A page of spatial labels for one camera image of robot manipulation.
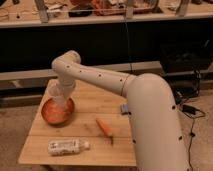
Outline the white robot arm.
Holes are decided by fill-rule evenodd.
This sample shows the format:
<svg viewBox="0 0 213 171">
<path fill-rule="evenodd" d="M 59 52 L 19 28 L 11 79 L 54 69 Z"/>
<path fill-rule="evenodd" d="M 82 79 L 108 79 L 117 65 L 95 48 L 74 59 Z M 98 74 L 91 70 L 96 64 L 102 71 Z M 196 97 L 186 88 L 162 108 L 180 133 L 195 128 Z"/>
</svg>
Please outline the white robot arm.
<svg viewBox="0 0 213 171">
<path fill-rule="evenodd" d="M 140 171 L 190 171 L 178 109 L 169 84 L 159 75 L 133 75 L 84 66 L 75 51 L 55 58 L 52 69 L 69 96 L 81 80 L 127 100 L 135 159 Z"/>
</svg>

